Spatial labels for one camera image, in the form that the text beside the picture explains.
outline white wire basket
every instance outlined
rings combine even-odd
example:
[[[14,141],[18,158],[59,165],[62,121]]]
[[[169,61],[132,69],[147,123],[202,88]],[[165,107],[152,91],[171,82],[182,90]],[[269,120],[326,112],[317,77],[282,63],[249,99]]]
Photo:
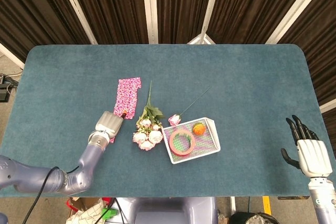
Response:
[[[202,123],[206,126],[206,130],[202,136],[193,134],[193,126],[196,123]],[[173,134],[173,132],[178,130],[186,130],[191,132],[195,137],[195,147],[192,152],[186,156],[175,155],[169,147],[170,136]],[[221,150],[215,121],[209,118],[200,118],[186,123],[181,123],[177,126],[164,128],[163,139],[169,154],[169,158],[173,164],[178,164],[198,157],[210,155]],[[186,151],[190,147],[190,142],[185,137],[181,136],[177,137],[176,141],[174,141],[174,146],[179,151]]]

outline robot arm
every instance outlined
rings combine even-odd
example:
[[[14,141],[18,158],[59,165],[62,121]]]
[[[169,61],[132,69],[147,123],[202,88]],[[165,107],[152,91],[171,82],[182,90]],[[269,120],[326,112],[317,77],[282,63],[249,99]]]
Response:
[[[89,143],[78,161],[78,169],[67,174],[61,169],[51,172],[46,181],[44,193],[73,195],[90,188],[93,172],[110,139],[121,127],[122,117],[105,111],[96,124],[96,130],[89,136]],[[33,167],[0,155],[0,189],[13,185],[22,193],[37,193],[50,172],[50,168]]]
[[[289,165],[300,169],[310,178],[308,187],[319,224],[336,223],[336,193],[333,183],[327,180],[332,173],[327,148],[315,132],[302,124],[297,116],[292,117],[295,123],[289,118],[286,121],[292,131],[299,161],[291,159],[285,149],[281,149],[282,157]]]

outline floor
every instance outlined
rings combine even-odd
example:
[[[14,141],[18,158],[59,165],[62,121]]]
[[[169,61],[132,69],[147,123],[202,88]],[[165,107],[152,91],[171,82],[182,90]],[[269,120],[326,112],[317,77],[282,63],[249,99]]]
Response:
[[[0,53],[0,72],[5,74],[18,73],[21,70],[12,63],[6,56]],[[0,145],[8,122],[10,112],[15,100],[15,91],[8,103],[0,103]],[[0,198],[0,212],[6,214],[9,223],[21,223],[27,211],[34,201],[31,198]],[[27,223],[60,224],[65,223],[69,209],[66,206],[66,197],[41,197]],[[218,209],[224,216],[230,215],[230,204],[228,197],[218,197]],[[252,197],[250,202],[251,212],[263,212],[262,197]],[[272,215],[281,224],[305,223],[317,224],[315,211],[311,199],[307,200],[278,200],[277,197],[270,197]],[[248,210],[248,197],[236,197],[237,211]]]

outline flower stem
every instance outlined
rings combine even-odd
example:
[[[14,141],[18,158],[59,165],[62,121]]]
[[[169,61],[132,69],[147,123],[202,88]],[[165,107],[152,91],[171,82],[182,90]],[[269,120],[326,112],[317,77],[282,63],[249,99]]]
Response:
[[[151,105],[151,91],[152,91],[152,81],[151,81],[151,85],[149,87],[148,100],[147,100],[147,105],[146,106]]]
[[[208,92],[208,90],[211,88],[211,86],[209,88],[207,88],[199,97],[196,98],[195,101],[192,102],[192,104],[190,104],[180,115],[182,115],[184,112],[187,111],[187,109],[189,109],[195,102],[198,101],[199,98],[202,97],[202,95],[204,95],[206,92]]]

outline tape roll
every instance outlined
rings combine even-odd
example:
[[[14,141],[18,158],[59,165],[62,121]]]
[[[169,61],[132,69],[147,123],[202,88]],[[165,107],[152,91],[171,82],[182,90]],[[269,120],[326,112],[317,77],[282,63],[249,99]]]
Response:
[[[185,152],[179,151],[174,146],[174,139],[177,135],[183,135],[183,136],[187,137],[188,139],[190,139],[190,148],[187,149]],[[191,132],[186,131],[186,130],[175,131],[175,132],[173,132],[173,134],[169,138],[169,148],[172,151],[172,153],[174,153],[177,156],[186,156],[186,155],[190,154],[193,151],[193,149],[195,148],[195,145],[196,145],[195,137],[193,136],[193,134]]]

